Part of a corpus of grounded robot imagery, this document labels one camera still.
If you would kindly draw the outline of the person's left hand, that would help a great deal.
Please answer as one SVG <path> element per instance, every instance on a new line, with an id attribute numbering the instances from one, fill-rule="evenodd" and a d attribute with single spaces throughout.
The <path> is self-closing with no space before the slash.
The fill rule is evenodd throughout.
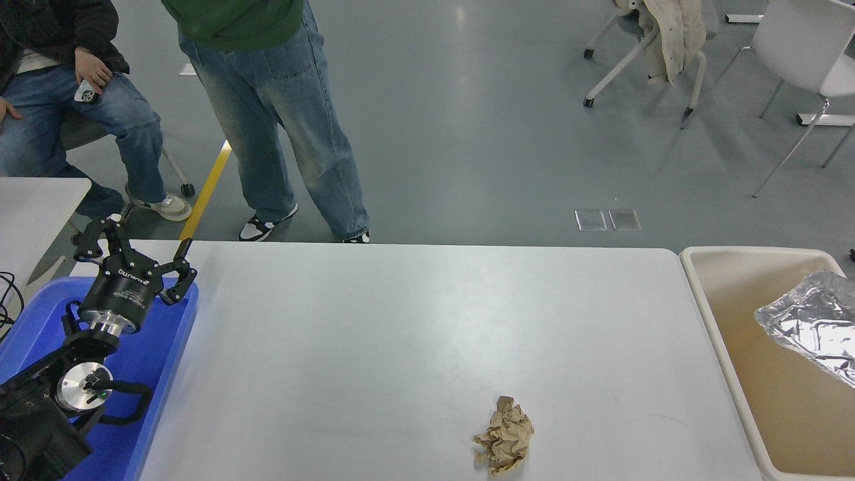
<path id="1" fill-rule="evenodd" d="M 74 75 L 78 85 L 87 82 L 98 94 L 113 78 L 113 73 L 101 59 L 80 46 L 74 49 Z"/>

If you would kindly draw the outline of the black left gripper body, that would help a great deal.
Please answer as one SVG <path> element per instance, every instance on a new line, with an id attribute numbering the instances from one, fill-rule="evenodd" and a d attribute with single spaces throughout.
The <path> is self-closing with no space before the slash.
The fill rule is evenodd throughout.
<path id="1" fill-rule="evenodd" d="M 108 334 L 140 331 L 156 295 L 163 289 L 162 276 L 147 277 L 146 272 L 101 265 L 77 308 L 79 320 L 92 331 Z"/>

